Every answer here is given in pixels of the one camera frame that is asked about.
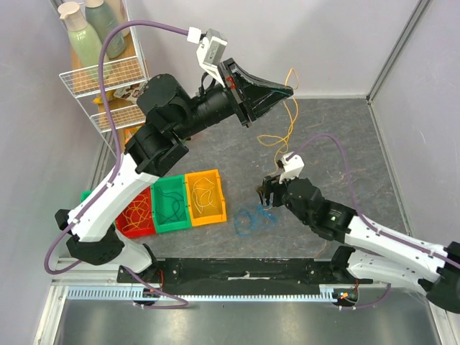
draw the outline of bottle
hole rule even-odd
[[[123,24],[128,21],[128,15],[124,8],[123,0],[105,0],[105,2],[112,8],[112,11],[114,11],[118,24]],[[129,34],[129,28],[123,29],[121,33],[123,37],[126,37]]]
[[[81,61],[83,67],[96,66],[87,71],[90,77],[97,81],[97,65],[101,54],[102,43],[95,29],[86,21],[80,5],[74,1],[61,4],[57,11],[60,19],[64,21],[73,50]],[[110,68],[104,68],[104,78],[110,73]]]
[[[86,20],[89,24],[93,25],[98,33],[101,42],[104,42],[110,31],[118,26],[115,14],[112,8],[104,2],[104,0],[85,0],[85,14]],[[115,35],[107,47],[107,56],[109,59],[116,58],[126,48],[121,32]]]

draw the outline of glossy gray floor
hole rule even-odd
[[[362,300],[382,290],[365,291]],[[424,301],[393,292],[375,309],[316,303],[191,303],[140,310],[129,302],[67,302],[55,345],[438,345]]]
[[[300,100],[300,115],[290,147],[299,147],[317,133],[336,135],[346,149],[351,179],[366,215],[398,231],[404,231],[395,194],[380,149],[377,135],[364,99]],[[239,237],[247,221],[234,220],[241,205],[252,210],[259,202],[254,189],[275,168],[275,147],[264,147],[257,135],[285,136],[289,118],[282,105],[247,129],[234,116],[196,135],[188,143],[190,152],[170,171],[179,175],[200,170],[218,169],[223,183],[228,221],[185,231],[143,237],[158,257],[321,257],[331,258],[337,244],[320,239],[302,225],[287,209],[272,209],[277,224]],[[323,195],[351,206],[344,164],[335,144],[321,139],[307,148],[302,178],[309,178]]]

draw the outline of gray table surface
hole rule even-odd
[[[300,115],[290,140],[299,147],[314,134],[330,132],[345,146],[357,198],[363,212],[392,229],[404,231],[390,176],[364,99],[299,100]],[[157,257],[317,257],[331,258],[337,243],[327,242],[302,225],[285,208],[272,209],[275,226],[237,236],[234,212],[240,205],[257,205],[254,189],[274,170],[276,147],[264,147],[257,135],[285,136],[289,118],[280,104],[249,129],[233,116],[188,143],[190,152],[168,175],[218,169],[228,221],[137,239]],[[351,206],[344,164],[335,144],[320,139],[302,153],[302,178],[309,178],[323,195]]]

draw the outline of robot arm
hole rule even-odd
[[[117,263],[136,273],[154,275],[157,262],[150,249],[124,237],[113,225],[114,219],[188,152],[184,139],[233,114],[248,127],[293,95],[291,87],[254,77],[233,59],[221,63],[226,41],[218,32],[209,30],[202,35],[190,29],[188,40],[199,43],[198,62],[205,70],[198,95],[191,98],[172,75],[153,77],[137,101],[145,124],[127,142],[116,178],[109,183],[110,172],[82,204],[56,213],[61,230],[75,223],[67,241],[72,257],[92,265]],[[208,75],[213,79],[205,89]],[[77,221],[79,211],[104,186],[106,191]]]
[[[367,218],[377,231],[370,229],[354,209],[325,199],[308,179],[300,179],[302,158],[296,155],[288,160],[289,156],[284,155],[279,163],[284,172],[267,176],[257,192],[263,205],[285,206],[321,238],[350,246],[339,247],[331,260],[335,275],[379,280],[408,288],[426,295],[441,308],[460,313],[460,270],[433,255],[437,253],[460,262],[460,244],[452,242],[445,248],[401,234]],[[422,247],[426,252],[401,242]]]

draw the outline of white metal rack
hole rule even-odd
[[[125,4],[125,8],[128,19],[131,19],[128,3]],[[131,27],[130,32],[125,37],[125,51],[118,58],[110,60],[103,65],[106,91],[141,83],[149,79],[144,53],[139,43],[136,28]],[[103,106],[96,106],[91,102],[83,100],[100,94],[98,66],[84,68],[77,55],[72,51],[72,67],[72,70],[59,75],[61,81],[80,104],[80,107],[98,132],[100,134],[109,132],[109,120]],[[145,122],[145,116],[140,109],[128,101],[115,100],[110,102],[110,106],[117,129],[132,127]],[[111,147],[105,136],[102,137],[114,153],[113,147]]]

